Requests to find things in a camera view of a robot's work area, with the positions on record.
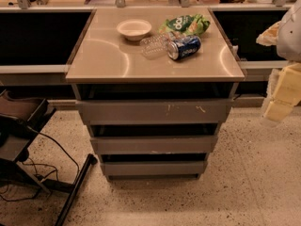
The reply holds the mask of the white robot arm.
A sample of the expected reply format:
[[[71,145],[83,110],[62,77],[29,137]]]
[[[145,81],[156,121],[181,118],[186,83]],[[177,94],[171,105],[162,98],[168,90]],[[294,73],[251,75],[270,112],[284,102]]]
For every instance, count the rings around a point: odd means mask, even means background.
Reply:
[[[275,45],[277,55],[288,61],[284,68],[272,70],[261,106],[261,123],[276,126],[301,102],[301,0],[261,33],[256,43]]]

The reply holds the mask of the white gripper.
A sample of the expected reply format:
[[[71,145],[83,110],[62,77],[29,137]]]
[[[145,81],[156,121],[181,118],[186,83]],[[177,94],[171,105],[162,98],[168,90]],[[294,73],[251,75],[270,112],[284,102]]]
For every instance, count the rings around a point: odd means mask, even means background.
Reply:
[[[274,23],[256,38],[263,46],[277,44],[279,22]],[[262,103],[262,118],[281,122],[301,102],[301,63],[290,61],[282,69],[273,69],[268,81],[267,96]]]

